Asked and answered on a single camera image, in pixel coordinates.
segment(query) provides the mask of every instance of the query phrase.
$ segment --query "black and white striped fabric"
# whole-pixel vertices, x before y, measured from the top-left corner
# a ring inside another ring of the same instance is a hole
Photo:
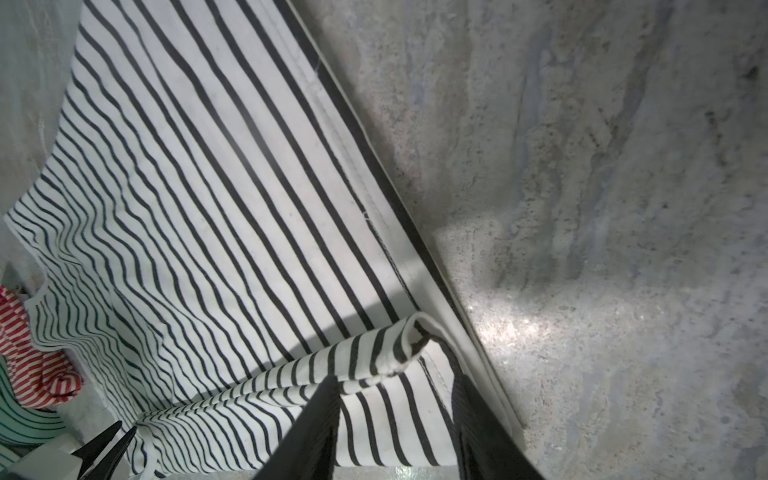
[[[259,468],[327,375],[340,465],[450,465],[454,371],[519,424],[284,0],[85,0],[55,147],[6,217],[134,474]]]

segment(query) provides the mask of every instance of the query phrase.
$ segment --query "concrete floor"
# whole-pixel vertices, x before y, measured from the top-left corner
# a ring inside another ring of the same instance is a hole
[[[294,1],[542,473],[768,478],[768,4]],[[55,134],[78,1],[0,10],[6,209]]]

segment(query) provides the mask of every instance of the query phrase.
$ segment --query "red and white striped fabric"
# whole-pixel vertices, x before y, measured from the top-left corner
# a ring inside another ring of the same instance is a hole
[[[82,378],[64,351],[41,352],[32,345],[24,305],[0,286],[0,354],[8,363],[8,377],[19,404],[41,409],[74,397]]]

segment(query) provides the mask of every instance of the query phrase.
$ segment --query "red striped garment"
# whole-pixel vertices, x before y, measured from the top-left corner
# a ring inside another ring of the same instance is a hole
[[[41,409],[66,402],[83,380],[63,350],[41,352],[32,345],[29,319],[22,302],[0,286],[0,354],[19,404]]]

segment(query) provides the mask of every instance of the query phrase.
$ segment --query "dark spot on surface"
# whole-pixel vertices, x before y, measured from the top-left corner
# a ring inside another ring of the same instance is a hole
[[[750,70],[744,75],[744,78],[749,81],[755,81],[760,76],[760,67],[757,65],[754,65]]]

